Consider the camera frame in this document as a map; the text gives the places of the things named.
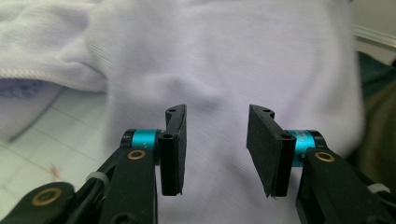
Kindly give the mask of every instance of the dark fabric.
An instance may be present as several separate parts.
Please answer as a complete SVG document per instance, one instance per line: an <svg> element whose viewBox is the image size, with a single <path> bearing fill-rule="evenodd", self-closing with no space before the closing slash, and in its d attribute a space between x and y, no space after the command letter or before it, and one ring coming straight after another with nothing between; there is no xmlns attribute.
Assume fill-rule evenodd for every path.
<svg viewBox="0 0 396 224"><path fill-rule="evenodd" d="M383 90L396 80L395 67L381 63L363 52L359 52L359 67L364 98Z"/></svg>
<svg viewBox="0 0 396 224"><path fill-rule="evenodd" d="M359 53L365 134L352 162L396 195L396 69Z"/></svg>
<svg viewBox="0 0 396 224"><path fill-rule="evenodd" d="M396 68L396 59L393 61L392 66Z"/></svg>

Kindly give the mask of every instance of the white tile floor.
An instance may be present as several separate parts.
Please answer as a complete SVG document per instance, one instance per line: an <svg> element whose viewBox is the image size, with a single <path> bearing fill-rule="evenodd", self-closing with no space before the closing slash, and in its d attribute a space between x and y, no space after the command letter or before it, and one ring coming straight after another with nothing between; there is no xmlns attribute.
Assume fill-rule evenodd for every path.
<svg viewBox="0 0 396 224"><path fill-rule="evenodd" d="M0 142L0 220L30 190L52 181L79 189L99 168L111 153L98 151L105 103L103 93L66 90L14 142Z"/></svg>

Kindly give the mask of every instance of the white cloth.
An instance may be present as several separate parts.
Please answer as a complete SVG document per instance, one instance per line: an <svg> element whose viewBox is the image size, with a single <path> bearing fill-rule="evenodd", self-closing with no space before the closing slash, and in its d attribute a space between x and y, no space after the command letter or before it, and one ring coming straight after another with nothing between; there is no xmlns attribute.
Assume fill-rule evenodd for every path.
<svg viewBox="0 0 396 224"><path fill-rule="evenodd" d="M249 104L273 109L284 129L320 131L341 155L361 136L348 1L45 4L57 5L51 15L62 19L41 22L63 27L51 35L63 34L64 41L54 44L57 50L52 42L41 45L33 59L14 65L48 71L45 80L71 88L106 89L104 150L117 148L126 129L163 129L164 110L187 105L185 187L182 196L160 196L161 223L299 223L297 174L288 198L264 197L246 150ZM51 35L33 41L43 44ZM6 53L25 52L16 46ZM4 58L0 67L12 61Z"/></svg>
<svg viewBox="0 0 396 224"><path fill-rule="evenodd" d="M90 1L0 0L0 140L25 130L62 86L106 89L105 76L94 70L84 46L88 12L95 6ZM10 94L11 89L21 92L21 86L32 91L28 97Z"/></svg>

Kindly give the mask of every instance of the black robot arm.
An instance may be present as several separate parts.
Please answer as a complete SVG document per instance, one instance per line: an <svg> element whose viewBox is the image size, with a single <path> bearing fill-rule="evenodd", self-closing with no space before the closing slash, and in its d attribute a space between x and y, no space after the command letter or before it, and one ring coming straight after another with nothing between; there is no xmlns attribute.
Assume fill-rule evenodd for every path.
<svg viewBox="0 0 396 224"><path fill-rule="evenodd" d="M396 223L396 200L329 150L317 131L285 131L275 113L251 105L247 149L264 191L287 195L292 166L303 166L296 200L302 223Z"/></svg>
<svg viewBox="0 0 396 224"><path fill-rule="evenodd" d="M1 224L157 223L155 165L163 195L181 193L186 106L166 110L166 130L128 130L120 147L78 191L55 182L26 194Z"/></svg>

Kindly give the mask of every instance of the blue cylindrical joint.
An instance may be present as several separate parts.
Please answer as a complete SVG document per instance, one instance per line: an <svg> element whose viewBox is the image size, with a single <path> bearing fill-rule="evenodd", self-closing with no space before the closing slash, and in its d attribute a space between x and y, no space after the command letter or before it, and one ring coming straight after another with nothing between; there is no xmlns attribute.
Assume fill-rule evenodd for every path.
<svg viewBox="0 0 396 224"><path fill-rule="evenodd" d="M303 167L303 162L301 158L304 157L305 152L310 147L316 147L315 138L312 136L311 132L307 130L287 130L296 139L296 146L294 149L294 158L292 167Z"/></svg>
<svg viewBox="0 0 396 224"><path fill-rule="evenodd" d="M157 129L136 129L132 138L132 147L153 150Z"/></svg>

